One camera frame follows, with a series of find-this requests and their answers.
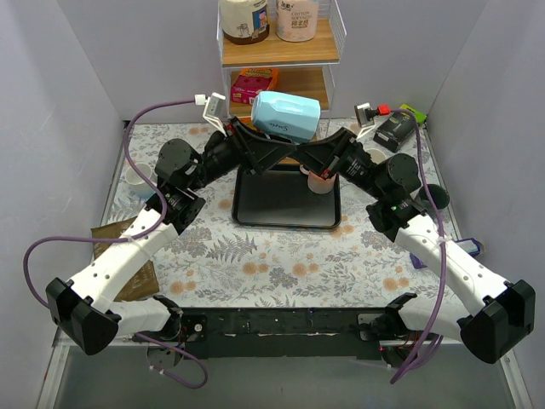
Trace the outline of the slate blue mug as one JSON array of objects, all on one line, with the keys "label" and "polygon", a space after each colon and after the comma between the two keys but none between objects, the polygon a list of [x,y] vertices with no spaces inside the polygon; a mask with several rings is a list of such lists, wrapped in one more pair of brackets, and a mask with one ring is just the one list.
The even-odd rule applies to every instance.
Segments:
[{"label": "slate blue mug", "polygon": [[375,148],[368,148],[366,152],[370,155],[371,161],[375,164],[379,164],[387,159],[386,154]]}]

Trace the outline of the pink mug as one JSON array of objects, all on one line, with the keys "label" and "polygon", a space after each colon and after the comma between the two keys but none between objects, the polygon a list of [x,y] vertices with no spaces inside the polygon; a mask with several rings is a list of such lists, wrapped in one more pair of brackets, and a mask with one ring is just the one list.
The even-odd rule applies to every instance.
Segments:
[{"label": "pink mug", "polygon": [[327,194],[333,189],[336,182],[336,176],[329,179],[323,179],[322,177],[308,170],[303,165],[300,166],[300,172],[307,176],[308,189],[316,194]]}]

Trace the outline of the light blue faceted mug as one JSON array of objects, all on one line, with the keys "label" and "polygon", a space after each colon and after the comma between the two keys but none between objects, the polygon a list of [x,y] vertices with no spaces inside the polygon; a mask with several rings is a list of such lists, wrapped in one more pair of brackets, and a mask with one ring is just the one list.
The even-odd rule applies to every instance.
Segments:
[{"label": "light blue faceted mug", "polygon": [[252,124],[266,134],[307,143],[318,128],[321,106],[312,98],[263,91],[255,98],[250,116]]}]

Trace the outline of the white and blue mug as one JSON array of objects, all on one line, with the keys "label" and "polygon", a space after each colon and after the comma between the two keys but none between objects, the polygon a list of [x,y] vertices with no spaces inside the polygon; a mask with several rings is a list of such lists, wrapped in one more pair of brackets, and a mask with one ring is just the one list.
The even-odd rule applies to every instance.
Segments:
[{"label": "white and blue mug", "polygon": [[[153,184],[157,183],[157,177],[148,164],[136,163],[136,168]],[[129,184],[129,190],[140,199],[149,199],[154,194],[152,188],[145,183],[132,167],[126,170],[125,180]]]}]

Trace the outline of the dark grey mug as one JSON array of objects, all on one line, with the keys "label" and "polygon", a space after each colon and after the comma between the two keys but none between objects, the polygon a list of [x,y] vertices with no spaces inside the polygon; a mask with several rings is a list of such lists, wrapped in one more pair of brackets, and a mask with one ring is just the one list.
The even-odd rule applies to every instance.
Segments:
[{"label": "dark grey mug", "polygon": [[427,184],[420,189],[418,196],[423,202],[434,203],[438,210],[445,209],[450,203],[450,195],[438,184]]}]

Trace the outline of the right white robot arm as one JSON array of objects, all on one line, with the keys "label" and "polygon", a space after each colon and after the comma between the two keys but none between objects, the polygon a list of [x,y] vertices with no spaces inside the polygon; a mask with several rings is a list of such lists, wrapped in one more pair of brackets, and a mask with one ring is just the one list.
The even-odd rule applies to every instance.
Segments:
[{"label": "right white robot arm", "polygon": [[301,144],[293,156],[317,176],[341,175],[374,197],[376,202],[366,210],[375,230],[438,275],[440,297],[450,288],[462,302],[455,312],[442,309],[439,302],[426,307],[415,297],[392,306],[385,318],[392,337],[432,332],[461,341],[479,360],[494,364],[533,331],[534,288],[522,279],[513,283],[493,273],[446,237],[439,218],[411,196],[422,186],[413,157],[395,153],[376,164],[346,128]]}]

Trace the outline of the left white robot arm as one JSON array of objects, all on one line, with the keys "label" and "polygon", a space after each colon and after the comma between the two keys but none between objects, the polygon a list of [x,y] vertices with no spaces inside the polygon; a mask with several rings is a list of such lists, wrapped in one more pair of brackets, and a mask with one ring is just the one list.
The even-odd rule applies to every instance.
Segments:
[{"label": "left white robot arm", "polygon": [[295,150],[293,142],[264,135],[237,118],[214,132],[202,153],[182,139],[167,141],[155,167],[158,193],[147,200],[119,242],[69,280],[48,284],[53,322],[87,355],[99,353],[116,337],[141,331],[160,341],[176,339],[182,311],[175,302],[160,295],[117,302],[118,293],[195,220],[205,204],[197,190],[236,168],[261,174]]}]

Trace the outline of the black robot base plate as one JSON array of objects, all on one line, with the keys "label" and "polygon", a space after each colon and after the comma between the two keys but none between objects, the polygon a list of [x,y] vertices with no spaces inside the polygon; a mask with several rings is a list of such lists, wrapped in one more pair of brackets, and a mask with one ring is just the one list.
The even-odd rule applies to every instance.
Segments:
[{"label": "black robot base plate", "polygon": [[381,342],[407,349],[416,335],[387,317],[385,308],[186,308],[165,343],[182,343],[201,360],[212,358],[355,357],[379,360]]}]

